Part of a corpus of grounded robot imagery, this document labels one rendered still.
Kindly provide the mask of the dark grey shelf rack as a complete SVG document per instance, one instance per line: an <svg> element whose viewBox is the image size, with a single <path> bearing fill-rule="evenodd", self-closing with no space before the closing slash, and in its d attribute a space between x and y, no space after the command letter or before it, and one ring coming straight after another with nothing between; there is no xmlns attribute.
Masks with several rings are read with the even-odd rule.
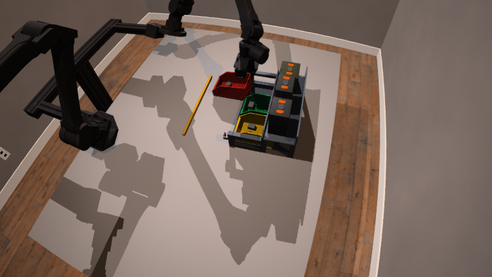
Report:
<svg viewBox="0 0 492 277"><path fill-rule="evenodd" d="M248 135L248 134L244 134L244 133L238 133L238 132L234 131L236 124L238 122L238 118L240 116L244 101L245 101L245 100L243 100L242 107L240 109L240 113L238 114L238 118L237 118L236 124L234 126L234 130L228 131L228 134L226 134L224 132L223 138L229 141L230 146L240 147L240 148L244 148L244 149L250 149L253 151L259 151L259 152L263 152L263 153L266 152L266 149L282 151L285 153L289 153L288 157L293 158L295 148L297 145L297 140L299 137L299 130L300 130L299 120L301 121L301 117L302 117L302 108L303 108L303 102L304 102L303 93L305 94L307 73L308 73L308 67L306 67L305 76L299 75L299 80L297 83L297 91L296 91L296 94L293 94L293 97L292 97L293 101L292 101L292 105L291 105L290 120L289 120L289 124L288 124L288 131L287 131L286 137L281 136L281 135L274 135L274 134L268 133L268 117L269 117L269 111L270 111L270 107L272 104L273 96L275 97L275 91L274 90L275 90L275 86L277 84L277 79L279 76L279 70L278 70L277 74L269 73L269 72L256 71L256 73L254 75L254 76L261 76L261 77L266 77L266 78L273 78L273 79L275 79L274 84L273 83L266 83L266 82L262 82L262 81L254 81L254 77L252 80L252 87L251 87L251 90L249 92L249 96L252 94L255 94L255 93L266 94L266 95L271 96L270 104L268 107L268 112L266 115L265 124L263 127L263 132L262 132L261 137L255 136L255 135ZM304 82L304 79L305 79L305 82ZM305 83L305 86L304 86L304 83ZM301 105L301 101L302 101L302 105ZM300 106L301 106L301 113L300 113ZM298 129L298 127L299 127L299 129ZM248 141L252 141L252 142L258 142L258 143L261 143L261 145L238 141L238 140L235 140L234 138L242 139L242 140L248 140ZM268 147L267 141L274 142L274 146Z"/></svg>

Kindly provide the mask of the green open bin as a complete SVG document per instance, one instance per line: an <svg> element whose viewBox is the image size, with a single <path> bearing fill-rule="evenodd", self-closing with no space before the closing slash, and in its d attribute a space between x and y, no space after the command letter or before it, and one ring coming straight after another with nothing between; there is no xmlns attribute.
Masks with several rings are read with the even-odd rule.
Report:
<svg viewBox="0 0 492 277"><path fill-rule="evenodd" d="M247 113L267 115L270 99L271 96L269 95L257 94L257 93L245 97L245 101L241 110L241 115L245 115ZM249 101L254 102L253 110L248 109Z"/></svg>

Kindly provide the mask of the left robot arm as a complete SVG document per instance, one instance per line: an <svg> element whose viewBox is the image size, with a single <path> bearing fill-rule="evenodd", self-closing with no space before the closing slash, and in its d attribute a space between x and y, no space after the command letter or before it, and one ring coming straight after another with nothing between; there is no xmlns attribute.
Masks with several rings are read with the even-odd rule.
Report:
<svg viewBox="0 0 492 277"><path fill-rule="evenodd" d="M239 42L240 52L236 57L237 64L234 69L235 76L244 79L247 76L247 69L253 69L254 61L264 64L268 60L269 48L259 42L264 30L254 10L251 0L235 0L239 16L242 34ZM161 29L172 32L184 31L182 28L182 16L189 15L192 11L194 0L170 0L168 10L170 12L166 25L161 25ZM243 58L248 56L249 58ZM248 64L249 63L249 64ZM249 66L249 68L248 68Z"/></svg>

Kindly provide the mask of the red bin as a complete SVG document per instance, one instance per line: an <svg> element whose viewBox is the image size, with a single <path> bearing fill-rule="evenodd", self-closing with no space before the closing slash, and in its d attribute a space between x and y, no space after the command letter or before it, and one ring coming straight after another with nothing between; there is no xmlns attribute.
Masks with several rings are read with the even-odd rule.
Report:
<svg viewBox="0 0 492 277"><path fill-rule="evenodd" d="M228 81L231 82L231 87L225 85ZM251 87L252 81L249 73L243 80L236 77L234 72L225 72L219 76L213 88L213 94L220 97L245 99L245 97L249 96Z"/></svg>

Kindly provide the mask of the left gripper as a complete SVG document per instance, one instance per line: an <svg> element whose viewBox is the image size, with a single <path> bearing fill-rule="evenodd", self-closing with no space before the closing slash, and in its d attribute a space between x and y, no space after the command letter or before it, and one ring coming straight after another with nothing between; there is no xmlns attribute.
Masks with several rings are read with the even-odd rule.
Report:
<svg viewBox="0 0 492 277"><path fill-rule="evenodd" d="M249 58L248 56L247 57L244 57L241 54L240 54L240 56L243 57L243 58ZM236 64L237 64L237 62L235 61L234 68L236 67ZM247 69L247 72L250 72L251 81L252 81L252 79L253 79L256 71L258 70L258 65L259 65L259 63L254 61L253 69Z"/></svg>

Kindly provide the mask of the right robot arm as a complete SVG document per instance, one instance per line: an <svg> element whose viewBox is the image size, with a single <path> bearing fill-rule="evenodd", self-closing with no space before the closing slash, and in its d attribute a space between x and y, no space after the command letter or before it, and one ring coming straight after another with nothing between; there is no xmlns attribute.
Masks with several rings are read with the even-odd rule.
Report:
<svg viewBox="0 0 492 277"><path fill-rule="evenodd" d="M51 49L62 120L59 138L86 151L91 145L103 148L111 120L94 113L84 122L79 105L74 65L76 29L28 21L12 35L13 40L0 52L0 92L40 53Z"/></svg>

